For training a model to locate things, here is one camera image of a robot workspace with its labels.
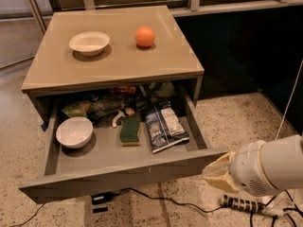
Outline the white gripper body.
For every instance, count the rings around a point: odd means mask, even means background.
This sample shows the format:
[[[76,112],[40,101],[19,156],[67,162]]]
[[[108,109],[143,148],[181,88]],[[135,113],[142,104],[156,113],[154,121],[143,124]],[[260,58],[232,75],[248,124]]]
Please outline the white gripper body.
[[[230,174],[236,184],[255,197],[273,196],[279,193],[265,174],[261,161],[261,148],[265,141],[258,140],[240,147],[230,163]]]

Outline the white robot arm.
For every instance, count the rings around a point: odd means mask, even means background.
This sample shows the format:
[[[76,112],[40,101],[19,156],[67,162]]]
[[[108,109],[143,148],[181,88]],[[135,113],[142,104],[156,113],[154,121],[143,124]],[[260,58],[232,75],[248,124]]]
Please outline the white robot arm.
[[[225,192],[245,191],[256,197],[302,189],[302,136],[297,134],[272,142],[258,140],[229,151],[205,167],[203,178]]]

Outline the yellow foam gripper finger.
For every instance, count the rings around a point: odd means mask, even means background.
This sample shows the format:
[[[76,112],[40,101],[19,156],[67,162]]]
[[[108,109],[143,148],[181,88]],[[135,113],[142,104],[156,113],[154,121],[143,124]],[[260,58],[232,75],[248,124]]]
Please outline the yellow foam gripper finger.
[[[203,170],[206,176],[221,176],[229,170],[230,163],[234,158],[235,152],[229,151],[225,155],[212,162]]]
[[[231,194],[237,194],[239,192],[239,189],[228,175],[204,176],[204,179],[209,185],[218,188],[224,192],[228,192]]]

